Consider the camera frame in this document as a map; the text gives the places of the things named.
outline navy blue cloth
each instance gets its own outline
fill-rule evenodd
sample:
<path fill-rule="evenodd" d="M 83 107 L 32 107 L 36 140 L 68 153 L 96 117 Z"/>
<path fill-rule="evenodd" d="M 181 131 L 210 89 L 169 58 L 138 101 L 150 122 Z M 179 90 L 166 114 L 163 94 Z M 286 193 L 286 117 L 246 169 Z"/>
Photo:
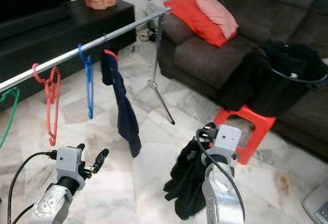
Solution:
<path fill-rule="evenodd" d="M 101 56 L 102 82 L 106 86 L 113 85 L 118 106 L 117 127 L 119 134 L 130 145 L 133 157 L 136 157 L 141 149 L 139 138 L 139 126 L 134 111 L 126 97 L 126 89 L 121 74 L 117 69 L 117 56 L 110 50 L 105 49 Z"/>

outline black bucket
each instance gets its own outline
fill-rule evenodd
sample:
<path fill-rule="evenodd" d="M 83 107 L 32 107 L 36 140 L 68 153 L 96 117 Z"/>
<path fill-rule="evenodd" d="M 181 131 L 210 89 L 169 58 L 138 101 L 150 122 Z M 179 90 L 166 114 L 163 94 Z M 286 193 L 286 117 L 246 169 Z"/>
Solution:
<path fill-rule="evenodd" d="M 312 50 L 307 50 L 310 49 L 306 49 L 305 53 L 309 52 L 313 54 L 314 52 Z M 288 56 L 285 52 L 283 52 L 283 55 L 281 54 L 281 51 L 284 51 L 283 47 L 279 46 L 279 51 L 279 56 L 275 54 L 267 54 L 266 56 L 268 58 L 274 56 L 276 58 L 275 60 L 278 58 L 281 60 L 282 57 L 285 61 L 289 59 L 292 59 L 292 61 L 295 60 L 292 54 Z M 289 46 L 286 46 L 286 51 L 289 53 L 293 52 L 293 50 L 289 49 Z M 285 74 L 271 69 L 265 73 L 265 78 L 263 78 L 261 84 L 258 85 L 256 95 L 247 103 L 248 106 L 254 112 L 263 116 L 280 116 L 299 101 L 307 92 L 314 90 L 315 84 L 321 83 L 327 78 L 327 68 L 325 63 L 317 55 L 314 57 L 314 55 L 310 54 L 308 54 L 307 57 L 311 57 L 311 68 L 315 69 L 315 71 L 310 71 L 310 73 L 315 73 L 313 76 L 307 75 L 306 80 L 304 80 L 301 78 L 288 77 Z"/>

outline red plastic stool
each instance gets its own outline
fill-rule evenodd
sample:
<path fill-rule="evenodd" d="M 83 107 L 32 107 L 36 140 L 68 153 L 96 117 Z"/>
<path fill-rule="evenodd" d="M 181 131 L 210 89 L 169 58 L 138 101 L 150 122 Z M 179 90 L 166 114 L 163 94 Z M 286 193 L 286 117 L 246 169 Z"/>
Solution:
<path fill-rule="evenodd" d="M 262 116 L 252 111 L 248 106 L 244 105 L 238 111 L 230 111 L 221 109 L 214 119 L 216 125 L 224 124 L 231 115 L 238 115 L 254 124 L 254 131 L 247 142 L 245 148 L 237 147 L 237 152 L 240 154 L 239 163 L 246 165 L 257 147 L 260 145 L 264 136 L 270 131 L 276 121 L 275 117 Z"/>

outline stand leg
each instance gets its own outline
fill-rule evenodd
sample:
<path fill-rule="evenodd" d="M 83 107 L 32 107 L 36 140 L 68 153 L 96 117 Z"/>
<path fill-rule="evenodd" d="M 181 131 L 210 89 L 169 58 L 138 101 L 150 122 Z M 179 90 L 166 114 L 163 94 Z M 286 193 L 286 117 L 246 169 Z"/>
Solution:
<path fill-rule="evenodd" d="M 157 60 L 157 56 L 158 56 L 158 51 L 159 51 L 159 47 L 160 47 L 160 42 L 162 40 L 162 33 L 163 33 L 163 17 L 164 15 L 161 15 L 158 19 L 158 28 L 156 30 L 156 57 L 155 57 L 155 65 L 154 65 L 154 73 L 153 73 L 153 78 L 151 80 L 148 81 L 148 85 L 151 89 L 154 90 L 154 92 L 156 93 L 156 95 L 158 96 L 159 100 L 161 101 L 162 105 L 164 106 L 168 116 L 169 116 L 169 120 L 170 123 L 175 125 L 175 121 L 171 116 L 171 113 L 168 109 L 168 107 L 166 106 L 160 92 L 158 91 L 158 84 L 156 83 L 155 79 L 156 79 L 156 71 L 157 71 L 157 65 L 158 65 L 158 60 Z"/>

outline green hanger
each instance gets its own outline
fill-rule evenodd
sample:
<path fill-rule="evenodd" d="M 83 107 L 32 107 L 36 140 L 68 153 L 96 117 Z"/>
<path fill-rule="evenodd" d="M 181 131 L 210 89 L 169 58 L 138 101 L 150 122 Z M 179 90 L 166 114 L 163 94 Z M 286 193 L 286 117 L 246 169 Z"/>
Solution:
<path fill-rule="evenodd" d="M 5 135 L 3 137 L 3 139 L 1 140 L 0 142 L 0 149 L 1 147 L 4 145 L 4 142 L 5 142 L 5 139 L 8 135 L 8 132 L 9 132 L 9 129 L 10 129 L 10 126 L 12 124 L 12 120 L 14 119 L 14 114 L 15 114 L 15 111 L 16 111 L 16 108 L 17 108 L 17 104 L 18 104 L 18 100 L 19 100 L 19 96 L 21 95 L 21 92 L 19 91 L 19 89 L 17 87 L 14 87 L 10 90 L 8 90 L 7 92 L 5 92 L 2 97 L 0 98 L 0 103 L 2 103 L 3 101 L 6 100 L 7 96 L 9 94 L 12 94 L 14 97 L 15 97 L 15 102 L 14 102 L 14 107 L 12 109 L 12 112 L 11 112 L 11 116 L 10 116 L 10 120 L 9 120 L 9 124 L 8 124 L 8 127 L 7 127 L 7 130 L 5 132 Z"/>

